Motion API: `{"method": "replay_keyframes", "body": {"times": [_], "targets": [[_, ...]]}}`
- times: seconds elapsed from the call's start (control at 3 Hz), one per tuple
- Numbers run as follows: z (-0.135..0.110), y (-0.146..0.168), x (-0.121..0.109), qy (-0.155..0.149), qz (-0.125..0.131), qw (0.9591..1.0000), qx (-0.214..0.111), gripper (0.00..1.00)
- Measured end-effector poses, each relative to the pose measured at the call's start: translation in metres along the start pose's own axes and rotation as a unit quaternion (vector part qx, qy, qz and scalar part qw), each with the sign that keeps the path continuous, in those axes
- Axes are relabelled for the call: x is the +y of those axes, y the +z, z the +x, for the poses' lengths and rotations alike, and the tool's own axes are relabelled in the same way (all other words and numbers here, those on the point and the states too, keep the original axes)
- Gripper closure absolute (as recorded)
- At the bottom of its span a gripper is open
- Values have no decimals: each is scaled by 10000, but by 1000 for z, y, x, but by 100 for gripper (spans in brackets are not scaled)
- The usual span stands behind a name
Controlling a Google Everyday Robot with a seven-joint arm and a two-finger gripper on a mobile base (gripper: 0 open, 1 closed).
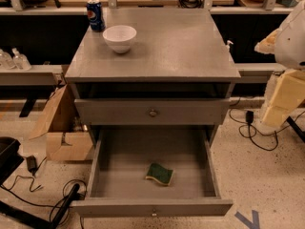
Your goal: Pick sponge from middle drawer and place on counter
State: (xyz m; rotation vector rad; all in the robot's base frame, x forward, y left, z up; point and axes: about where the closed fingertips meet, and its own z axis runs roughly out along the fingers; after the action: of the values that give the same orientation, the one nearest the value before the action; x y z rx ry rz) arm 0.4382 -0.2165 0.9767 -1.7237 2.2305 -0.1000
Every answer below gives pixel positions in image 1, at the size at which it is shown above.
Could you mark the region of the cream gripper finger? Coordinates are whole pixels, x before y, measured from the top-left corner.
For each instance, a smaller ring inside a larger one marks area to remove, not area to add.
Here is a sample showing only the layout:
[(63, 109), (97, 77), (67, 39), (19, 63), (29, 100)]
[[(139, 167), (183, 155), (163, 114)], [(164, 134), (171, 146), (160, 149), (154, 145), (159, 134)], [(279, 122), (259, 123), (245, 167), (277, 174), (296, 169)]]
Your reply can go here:
[(255, 45), (254, 50), (263, 54), (274, 54), (277, 33), (278, 30), (272, 31), (268, 36)]
[(270, 128), (279, 128), (304, 100), (304, 71), (289, 69), (273, 73), (267, 82), (260, 122)]

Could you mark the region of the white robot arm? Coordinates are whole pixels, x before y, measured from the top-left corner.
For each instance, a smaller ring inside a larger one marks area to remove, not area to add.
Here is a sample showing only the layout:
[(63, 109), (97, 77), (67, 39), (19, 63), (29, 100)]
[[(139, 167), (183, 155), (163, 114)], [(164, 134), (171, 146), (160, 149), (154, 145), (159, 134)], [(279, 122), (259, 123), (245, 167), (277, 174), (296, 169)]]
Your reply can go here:
[(277, 130), (305, 100), (305, 1), (300, 1), (254, 50), (273, 54), (275, 61), (286, 68), (280, 76), (270, 77), (259, 116), (265, 129)]

